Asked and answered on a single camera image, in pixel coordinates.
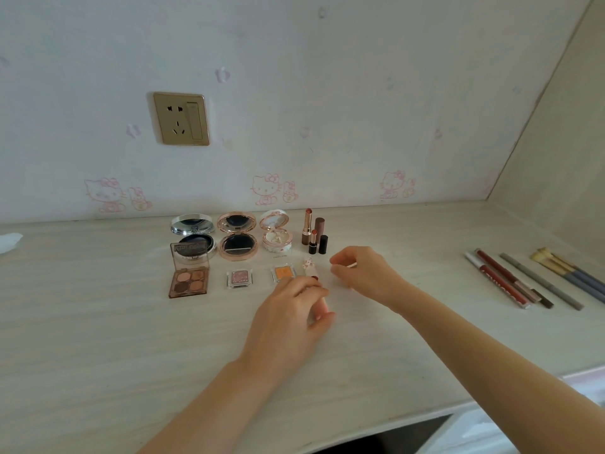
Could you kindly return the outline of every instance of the white desk surface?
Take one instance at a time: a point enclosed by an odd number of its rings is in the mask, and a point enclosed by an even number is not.
[[[337,323],[238,453],[311,452],[474,405],[403,319],[329,273],[329,256],[349,244],[373,246],[409,281],[551,373],[605,364],[605,305],[527,255],[549,246],[603,279],[605,271],[495,206],[344,207],[318,216],[329,251],[314,259]],[[209,293],[175,300],[170,217],[0,226],[0,234],[24,234],[0,255],[0,452],[135,452],[237,356],[271,290],[268,268],[291,261],[300,269],[302,219],[303,211],[291,213],[290,257],[272,259],[262,248],[243,263],[216,255]],[[554,295],[551,311],[518,308],[464,258],[475,247],[509,253],[586,308]],[[246,266],[253,287],[226,289],[227,269]]]

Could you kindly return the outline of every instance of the gold outlet cover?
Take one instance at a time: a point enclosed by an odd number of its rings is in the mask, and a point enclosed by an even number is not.
[[[210,144],[204,96],[154,92],[153,99],[164,144]]]

